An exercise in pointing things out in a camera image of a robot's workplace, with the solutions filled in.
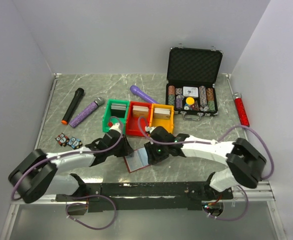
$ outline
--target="purple microphone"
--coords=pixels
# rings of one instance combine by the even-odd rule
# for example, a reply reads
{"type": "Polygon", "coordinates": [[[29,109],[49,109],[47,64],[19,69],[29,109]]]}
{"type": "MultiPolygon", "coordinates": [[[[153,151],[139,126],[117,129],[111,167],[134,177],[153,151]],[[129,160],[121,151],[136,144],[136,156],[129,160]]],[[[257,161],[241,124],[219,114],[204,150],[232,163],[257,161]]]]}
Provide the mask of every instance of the purple microphone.
{"type": "Polygon", "coordinates": [[[69,125],[72,128],[75,128],[77,125],[79,125],[84,119],[87,118],[91,113],[93,113],[98,106],[101,106],[105,103],[105,100],[103,97],[97,97],[93,102],[89,104],[82,112],[80,112],[74,119],[72,119],[69,122],[69,125]]]}
{"type": "Polygon", "coordinates": [[[136,85],[132,85],[130,87],[130,91],[134,95],[137,95],[140,98],[142,98],[147,103],[150,103],[150,104],[158,104],[158,102],[156,100],[154,100],[152,97],[150,97],[149,95],[147,95],[146,93],[144,93],[143,91],[141,91],[141,89],[139,87],[137,87],[136,85]]]}

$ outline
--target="black microphone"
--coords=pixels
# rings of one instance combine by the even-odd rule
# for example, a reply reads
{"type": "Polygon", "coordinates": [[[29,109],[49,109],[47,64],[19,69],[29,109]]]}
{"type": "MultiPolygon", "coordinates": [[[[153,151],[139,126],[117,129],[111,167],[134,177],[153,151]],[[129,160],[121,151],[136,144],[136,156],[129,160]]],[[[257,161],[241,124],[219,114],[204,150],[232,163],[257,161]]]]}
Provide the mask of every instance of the black microphone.
{"type": "Polygon", "coordinates": [[[68,125],[70,119],[72,118],[72,115],[75,113],[79,103],[81,102],[83,96],[85,95],[85,91],[83,88],[79,87],[74,94],[74,97],[68,106],[66,113],[64,117],[62,118],[61,123],[64,125],[68,125]]]}

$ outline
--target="gray marble table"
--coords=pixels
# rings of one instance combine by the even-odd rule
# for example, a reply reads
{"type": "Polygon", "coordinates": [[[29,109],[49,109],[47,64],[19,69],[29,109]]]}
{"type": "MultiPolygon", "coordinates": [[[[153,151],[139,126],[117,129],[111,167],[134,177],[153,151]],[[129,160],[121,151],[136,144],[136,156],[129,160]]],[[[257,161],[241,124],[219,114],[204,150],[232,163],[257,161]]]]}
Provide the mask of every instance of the gray marble table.
{"type": "MultiPolygon", "coordinates": [[[[70,151],[70,147],[61,147],[55,140],[61,132],[68,137],[81,139],[83,144],[91,143],[104,135],[102,118],[105,105],[99,107],[76,128],[61,124],[77,88],[85,90],[85,97],[74,117],[98,96],[105,99],[143,102],[130,92],[131,85],[137,85],[159,103],[165,104],[166,84],[165,74],[62,74],[53,92],[38,148],[51,153],[70,151]]],[[[203,117],[200,121],[185,121],[182,115],[175,115],[174,134],[186,133],[212,140],[218,139],[227,129],[240,123],[231,89],[224,75],[217,78],[215,90],[219,114],[214,117],[203,117]]],[[[234,141],[238,137],[244,137],[242,129],[234,130],[225,140],[234,141]]],[[[134,149],[142,147],[147,142],[144,138],[138,137],[128,137],[128,141],[134,149]]],[[[111,156],[102,164],[77,168],[71,172],[78,174],[86,183],[184,182],[205,181],[212,172],[224,168],[224,165],[206,159],[169,157],[157,165],[128,173],[123,158],[111,156]]]]}

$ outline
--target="purple glitter microphone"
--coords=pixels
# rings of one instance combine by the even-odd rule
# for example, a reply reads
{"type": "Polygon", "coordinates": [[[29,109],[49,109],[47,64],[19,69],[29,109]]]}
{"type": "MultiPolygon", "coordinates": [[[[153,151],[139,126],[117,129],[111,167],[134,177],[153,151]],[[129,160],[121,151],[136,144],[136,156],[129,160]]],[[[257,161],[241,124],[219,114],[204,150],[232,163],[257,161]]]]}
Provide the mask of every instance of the purple glitter microphone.
{"type": "Polygon", "coordinates": [[[82,112],[80,112],[74,119],[72,119],[69,122],[69,125],[72,128],[75,128],[77,125],[79,125],[84,119],[87,118],[91,113],[93,113],[98,106],[101,106],[105,103],[105,100],[103,97],[97,97],[93,102],[91,102],[82,112]]]}

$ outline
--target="red glitter microphone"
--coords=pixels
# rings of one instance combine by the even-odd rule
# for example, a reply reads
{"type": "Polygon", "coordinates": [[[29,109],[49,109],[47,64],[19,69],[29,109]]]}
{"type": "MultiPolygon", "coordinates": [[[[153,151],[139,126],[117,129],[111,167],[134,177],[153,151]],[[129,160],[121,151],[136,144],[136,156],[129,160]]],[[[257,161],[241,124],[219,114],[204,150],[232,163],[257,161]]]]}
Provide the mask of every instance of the red glitter microphone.
{"type": "Polygon", "coordinates": [[[240,123],[244,126],[250,127],[249,119],[245,110],[245,106],[243,105],[242,102],[242,95],[239,92],[235,92],[233,94],[233,100],[235,103],[235,107],[237,110],[237,114],[240,118],[240,123]]]}

